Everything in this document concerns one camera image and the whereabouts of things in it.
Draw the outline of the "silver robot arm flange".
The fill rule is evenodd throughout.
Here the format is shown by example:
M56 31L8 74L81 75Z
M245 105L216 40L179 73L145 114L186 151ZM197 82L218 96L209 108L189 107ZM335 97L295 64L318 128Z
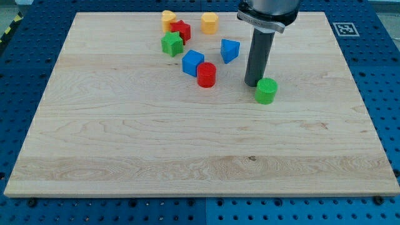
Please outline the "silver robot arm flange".
M237 18L262 33L283 33L298 15L300 0L243 0Z

